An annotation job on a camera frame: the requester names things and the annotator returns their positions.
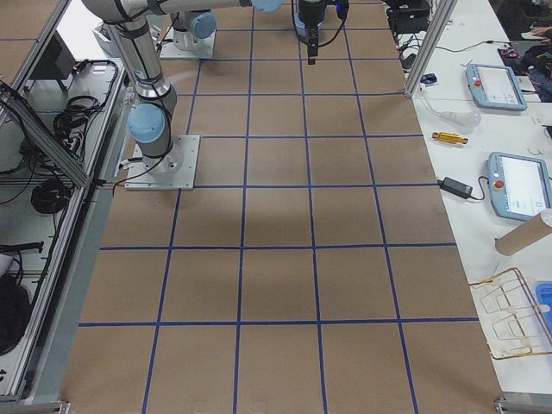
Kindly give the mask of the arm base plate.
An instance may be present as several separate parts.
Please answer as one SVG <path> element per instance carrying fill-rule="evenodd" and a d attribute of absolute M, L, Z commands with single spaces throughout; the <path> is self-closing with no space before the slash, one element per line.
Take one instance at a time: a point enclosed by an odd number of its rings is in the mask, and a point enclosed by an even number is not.
<path fill-rule="evenodd" d="M 190 32 L 170 29 L 163 41 L 162 60 L 210 60 L 213 58 L 216 33 L 205 39 L 194 37 Z"/>
<path fill-rule="evenodd" d="M 130 191 L 192 190 L 197 171 L 199 135 L 176 135 L 172 150 L 157 165 L 157 160 L 143 158 L 135 144 L 133 156 L 141 158 L 129 166 L 130 179 L 124 182 Z"/>

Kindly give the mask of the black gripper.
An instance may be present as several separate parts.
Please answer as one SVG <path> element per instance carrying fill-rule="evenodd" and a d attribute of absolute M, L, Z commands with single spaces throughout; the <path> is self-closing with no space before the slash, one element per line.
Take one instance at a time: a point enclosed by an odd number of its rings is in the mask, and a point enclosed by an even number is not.
<path fill-rule="evenodd" d="M 307 45 L 307 63 L 316 64 L 319 49 L 319 25 L 324 19 L 324 1 L 298 0 L 294 23 L 298 38 Z"/>

